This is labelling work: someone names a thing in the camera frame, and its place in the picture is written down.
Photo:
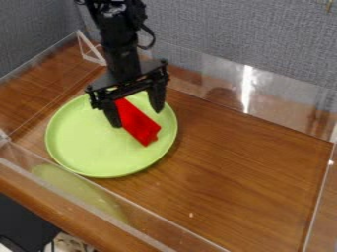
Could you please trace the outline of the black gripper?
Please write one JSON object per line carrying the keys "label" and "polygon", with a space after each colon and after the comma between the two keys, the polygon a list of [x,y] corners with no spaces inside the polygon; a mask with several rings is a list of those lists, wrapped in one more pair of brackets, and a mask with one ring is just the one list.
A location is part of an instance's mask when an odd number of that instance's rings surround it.
{"label": "black gripper", "polygon": [[147,91],[152,108],[160,113],[165,107],[166,86],[170,80],[168,72],[169,61],[152,59],[141,62],[141,74],[134,80],[118,81],[107,72],[86,88],[93,108],[103,109],[106,117],[115,128],[122,128],[123,123],[115,100]]}

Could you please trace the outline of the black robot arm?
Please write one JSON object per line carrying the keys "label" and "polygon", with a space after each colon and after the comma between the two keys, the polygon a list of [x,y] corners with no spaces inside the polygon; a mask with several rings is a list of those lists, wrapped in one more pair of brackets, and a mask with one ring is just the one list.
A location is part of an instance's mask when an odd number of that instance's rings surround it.
{"label": "black robot arm", "polygon": [[170,80],[166,59],[139,60],[138,50],[156,44],[156,34],[145,24],[146,5],[142,0],[74,0],[85,6],[102,37],[107,74],[86,88],[94,109],[105,112],[115,128],[123,127],[118,100],[147,92],[153,110],[165,107]]}

